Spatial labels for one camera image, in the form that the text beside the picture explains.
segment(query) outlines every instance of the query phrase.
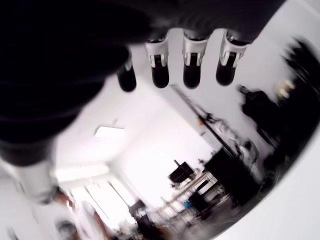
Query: equipment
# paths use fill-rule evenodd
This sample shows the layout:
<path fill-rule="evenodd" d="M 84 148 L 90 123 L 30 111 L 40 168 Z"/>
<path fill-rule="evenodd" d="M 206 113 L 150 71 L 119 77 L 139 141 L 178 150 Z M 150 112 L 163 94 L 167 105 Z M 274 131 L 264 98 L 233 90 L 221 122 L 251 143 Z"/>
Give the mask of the equipment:
<path fill-rule="evenodd" d="M 159 35 L 171 28 L 197 33 L 228 29 L 232 41 L 252 43 L 284 2 L 6 1 L 0 7 L 1 158 L 16 169 L 15 178 L 25 186 L 26 196 L 41 196 L 37 202 L 49 202 L 55 188 L 49 159 L 57 134 L 98 94 L 106 76 L 126 63 L 126 72 L 118 74 L 120 86 L 127 92 L 135 88 L 128 44 L 152 44 L 148 55 L 153 81 L 163 88 L 169 81 L 168 52 L 166 39 Z M 152 51 L 161 44 L 160 51 Z M 193 88 L 198 80 L 188 82 Z M 37 173 L 30 169 L 38 164 L 48 168 L 41 170 L 37 181 L 28 182 Z"/>
<path fill-rule="evenodd" d="M 174 162 L 178 167 L 168 176 L 173 183 L 180 184 L 194 174 L 193 169 L 186 162 L 181 165 L 176 160 L 174 160 Z"/>

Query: ceiling light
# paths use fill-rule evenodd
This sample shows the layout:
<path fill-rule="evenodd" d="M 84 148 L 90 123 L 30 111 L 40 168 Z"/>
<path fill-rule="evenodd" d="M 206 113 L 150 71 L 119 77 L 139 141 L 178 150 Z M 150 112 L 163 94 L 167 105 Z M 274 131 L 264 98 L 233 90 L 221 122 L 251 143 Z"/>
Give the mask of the ceiling light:
<path fill-rule="evenodd" d="M 125 136 L 125 130 L 123 128 L 100 126 L 95 134 L 95 138 L 108 138 L 108 139 L 122 139 Z"/>

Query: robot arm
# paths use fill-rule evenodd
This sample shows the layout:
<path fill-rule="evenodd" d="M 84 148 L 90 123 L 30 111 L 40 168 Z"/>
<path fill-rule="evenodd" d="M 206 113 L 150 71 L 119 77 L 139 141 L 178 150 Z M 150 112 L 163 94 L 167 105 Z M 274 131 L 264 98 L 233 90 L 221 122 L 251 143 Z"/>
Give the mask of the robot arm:
<path fill-rule="evenodd" d="M 217 78 L 233 79 L 245 48 L 284 1 L 1 1 L 0 157 L 5 169 L 27 197 L 48 203 L 55 189 L 50 155 L 56 135 L 97 95 L 106 76 L 117 73 L 126 92 L 136 87 L 127 44 L 146 43 L 154 83 L 163 88 L 170 63 L 162 34 L 184 29 L 184 72 L 194 76 L 184 74 L 184 82 L 192 89 L 199 84 L 208 37 L 226 29 Z"/>

